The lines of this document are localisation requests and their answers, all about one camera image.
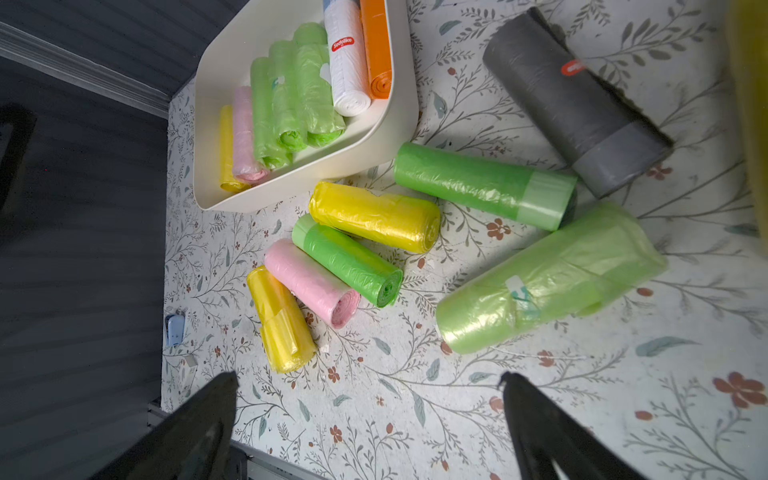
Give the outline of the white plastic storage box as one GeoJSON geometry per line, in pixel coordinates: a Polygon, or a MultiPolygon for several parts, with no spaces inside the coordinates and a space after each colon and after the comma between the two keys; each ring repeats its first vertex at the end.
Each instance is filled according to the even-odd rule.
{"type": "Polygon", "coordinates": [[[419,102],[410,42],[407,4],[385,4],[393,82],[390,96],[376,100],[350,120],[346,132],[322,149],[308,148],[291,165],[266,181],[231,194],[219,182],[219,112],[236,87],[250,80],[250,65],[269,46],[289,39],[303,23],[320,21],[318,1],[250,1],[224,27],[203,53],[195,78],[193,193],[204,211],[253,212],[314,188],[378,166],[412,139],[419,102]]]}

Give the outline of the grey trash bag roll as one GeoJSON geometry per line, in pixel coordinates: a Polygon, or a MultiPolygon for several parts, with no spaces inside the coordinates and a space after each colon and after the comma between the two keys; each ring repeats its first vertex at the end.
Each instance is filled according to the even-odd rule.
{"type": "Polygon", "coordinates": [[[576,58],[536,7],[491,36],[483,62],[597,198],[673,151],[671,138],[576,58]]]}

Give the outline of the pink roll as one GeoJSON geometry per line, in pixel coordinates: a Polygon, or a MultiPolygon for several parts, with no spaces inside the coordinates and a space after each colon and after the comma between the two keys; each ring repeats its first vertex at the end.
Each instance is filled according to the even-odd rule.
{"type": "Polygon", "coordinates": [[[361,295],[291,240],[281,239],[270,246],[264,264],[279,282],[331,328],[343,328],[356,313],[361,295]]]}
{"type": "Polygon", "coordinates": [[[240,86],[234,91],[233,175],[248,185],[258,184],[268,175],[268,169],[254,158],[252,92],[249,86],[240,86]]]}

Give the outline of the dark green roll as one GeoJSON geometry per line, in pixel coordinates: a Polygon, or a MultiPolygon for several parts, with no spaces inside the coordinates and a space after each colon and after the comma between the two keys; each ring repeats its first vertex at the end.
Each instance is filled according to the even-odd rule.
{"type": "Polygon", "coordinates": [[[572,175],[413,143],[398,150],[394,180],[402,187],[545,231],[559,228],[577,185],[572,175]]]}
{"type": "Polygon", "coordinates": [[[403,271],[331,227],[301,216],[292,231],[294,244],[378,308],[392,305],[403,271]]]}

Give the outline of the white blue labelled roll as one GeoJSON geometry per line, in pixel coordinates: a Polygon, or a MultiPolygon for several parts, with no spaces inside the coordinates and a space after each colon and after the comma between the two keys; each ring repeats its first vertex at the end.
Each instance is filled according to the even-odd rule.
{"type": "Polygon", "coordinates": [[[371,105],[360,7],[357,1],[323,2],[335,110],[356,117],[371,105]]]}

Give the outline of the orange trash bag roll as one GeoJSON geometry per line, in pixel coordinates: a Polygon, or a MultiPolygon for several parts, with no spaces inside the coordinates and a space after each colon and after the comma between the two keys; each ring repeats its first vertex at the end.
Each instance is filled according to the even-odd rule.
{"type": "Polygon", "coordinates": [[[371,94],[388,99],[392,86],[389,29],[384,0],[361,0],[361,22],[371,94]]]}

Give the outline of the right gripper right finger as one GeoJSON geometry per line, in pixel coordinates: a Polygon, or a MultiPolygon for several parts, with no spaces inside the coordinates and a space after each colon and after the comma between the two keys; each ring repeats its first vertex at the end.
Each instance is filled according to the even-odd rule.
{"type": "Polygon", "coordinates": [[[641,479],[525,376],[505,372],[504,414],[523,479],[641,479]]]}

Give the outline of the light green roll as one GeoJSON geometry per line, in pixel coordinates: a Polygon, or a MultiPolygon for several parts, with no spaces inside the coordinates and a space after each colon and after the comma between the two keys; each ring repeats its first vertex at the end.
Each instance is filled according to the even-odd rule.
{"type": "Polygon", "coordinates": [[[568,315],[593,315],[666,268],[636,218],[600,202],[442,299],[437,328],[454,352],[475,353],[568,315]]]}
{"type": "Polygon", "coordinates": [[[256,58],[250,67],[253,152],[268,169],[287,167],[293,156],[279,142],[273,113],[274,66],[268,57],[256,58]]]}
{"type": "Polygon", "coordinates": [[[279,144],[291,153],[307,147],[306,126],[299,110],[296,73],[297,47],[293,41],[277,41],[269,55],[274,66],[273,114],[279,144]]]}

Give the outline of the floral table mat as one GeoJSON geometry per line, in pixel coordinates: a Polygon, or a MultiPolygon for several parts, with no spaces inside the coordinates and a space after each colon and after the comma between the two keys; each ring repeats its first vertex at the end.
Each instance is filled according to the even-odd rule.
{"type": "Polygon", "coordinates": [[[163,353],[167,410],[223,371],[239,377],[238,442],[331,479],[515,479],[498,383],[527,377],[651,479],[767,475],[767,254],[758,238],[726,70],[724,1],[543,1],[589,68],[675,143],[615,192],[667,271],[597,315],[566,317],[498,347],[455,353],[438,302],[538,230],[445,203],[425,255],[400,266],[395,305],[362,303],[350,324],[310,327],[318,353],[270,369],[246,277],[307,210],[302,193],[253,213],[193,197],[195,88],[169,113],[164,309],[186,317],[163,353]]]}

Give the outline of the yellow roll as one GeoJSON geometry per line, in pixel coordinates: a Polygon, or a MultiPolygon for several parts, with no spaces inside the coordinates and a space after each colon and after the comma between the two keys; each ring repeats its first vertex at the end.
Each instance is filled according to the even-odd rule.
{"type": "Polygon", "coordinates": [[[321,225],[416,254],[431,250],[441,224],[433,202],[329,182],[316,185],[309,213],[321,225]]]}
{"type": "Polygon", "coordinates": [[[265,266],[247,276],[247,286],[261,322],[270,367],[279,374],[299,370],[317,349],[296,299],[265,266]]]}
{"type": "Polygon", "coordinates": [[[730,1],[729,65],[759,236],[767,242],[767,3],[730,1]]]}
{"type": "Polygon", "coordinates": [[[225,105],[219,114],[219,185],[224,191],[239,193],[250,188],[233,175],[234,134],[233,108],[225,105]]]}

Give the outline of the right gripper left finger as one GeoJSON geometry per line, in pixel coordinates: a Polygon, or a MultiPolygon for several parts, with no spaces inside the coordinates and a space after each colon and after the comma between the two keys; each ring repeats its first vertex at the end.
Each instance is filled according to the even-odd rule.
{"type": "Polygon", "coordinates": [[[238,378],[214,377],[94,479],[221,479],[229,458],[238,378]]]}

